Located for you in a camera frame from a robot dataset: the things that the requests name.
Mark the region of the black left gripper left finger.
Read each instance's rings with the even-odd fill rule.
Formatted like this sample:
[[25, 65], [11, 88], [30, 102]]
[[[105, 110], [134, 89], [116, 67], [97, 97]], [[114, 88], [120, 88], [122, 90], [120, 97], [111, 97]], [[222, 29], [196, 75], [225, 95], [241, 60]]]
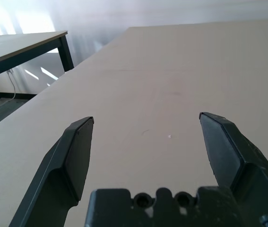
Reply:
[[11, 227], [62, 227], [82, 198], [90, 162], [94, 119], [73, 122], [46, 153]]

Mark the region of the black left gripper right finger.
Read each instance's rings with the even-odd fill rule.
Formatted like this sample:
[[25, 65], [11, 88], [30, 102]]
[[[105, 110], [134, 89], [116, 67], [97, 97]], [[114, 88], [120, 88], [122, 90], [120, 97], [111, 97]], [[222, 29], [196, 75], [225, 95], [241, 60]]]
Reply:
[[232, 191], [244, 213], [268, 214], [268, 160], [233, 122], [207, 112], [199, 120], [218, 185]]

